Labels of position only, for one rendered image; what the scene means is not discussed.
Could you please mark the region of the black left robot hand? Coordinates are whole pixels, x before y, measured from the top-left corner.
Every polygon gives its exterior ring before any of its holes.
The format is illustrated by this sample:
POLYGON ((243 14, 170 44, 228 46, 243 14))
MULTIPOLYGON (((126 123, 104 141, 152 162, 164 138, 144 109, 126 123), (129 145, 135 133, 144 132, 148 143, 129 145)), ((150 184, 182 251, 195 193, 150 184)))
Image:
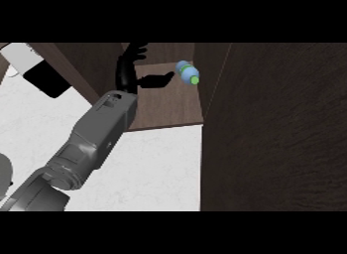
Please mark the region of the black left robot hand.
POLYGON ((175 72, 166 74, 150 74, 138 77, 135 62, 147 59, 145 53, 148 43, 130 43, 123 55, 117 60, 116 68, 116 87, 127 93, 138 93, 138 88, 163 88, 169 85, 175 72))

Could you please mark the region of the brown wooden cabinet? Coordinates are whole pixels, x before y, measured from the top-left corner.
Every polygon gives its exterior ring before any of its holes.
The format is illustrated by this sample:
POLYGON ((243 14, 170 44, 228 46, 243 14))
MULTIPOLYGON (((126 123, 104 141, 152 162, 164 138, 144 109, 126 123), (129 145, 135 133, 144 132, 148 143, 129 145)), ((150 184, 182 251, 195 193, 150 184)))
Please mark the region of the brown wooden cabinet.
MULTIPOLYGON (((34 43, 36 52, 88 102, 116 89, 117 59, 126 43, 34 43)), ((141 88, 133 131, 197 125, 206 121, 231 45, 228 43, 152 43, 147 59, 135 63, 141 77, 164 74, 188 61, 200 70, 200 83, 175 77, 163 88, 141 88)))

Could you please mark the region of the blue water bottle green cap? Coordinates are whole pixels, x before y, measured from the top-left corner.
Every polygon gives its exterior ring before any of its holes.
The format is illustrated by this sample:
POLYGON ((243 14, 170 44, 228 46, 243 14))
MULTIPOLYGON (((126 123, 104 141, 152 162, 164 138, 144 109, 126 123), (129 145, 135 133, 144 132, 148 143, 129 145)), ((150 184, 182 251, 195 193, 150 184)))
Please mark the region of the blue water bottle green cap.
POLYGON ((176 64, 176 71, 181 74, 182 80, 186 84, 200 84, 200 71, 189 62, 179 61, 176 64))

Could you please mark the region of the dark brown cabinet door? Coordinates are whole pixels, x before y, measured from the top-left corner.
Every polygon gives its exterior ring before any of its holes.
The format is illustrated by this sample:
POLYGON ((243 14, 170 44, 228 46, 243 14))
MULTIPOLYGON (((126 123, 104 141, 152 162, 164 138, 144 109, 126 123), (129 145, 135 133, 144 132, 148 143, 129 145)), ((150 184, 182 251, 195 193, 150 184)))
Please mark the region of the dark brown cabinet door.
POLYGON ((347 210, 347 44, 235 44, 203 140, 206 210, 347 210))

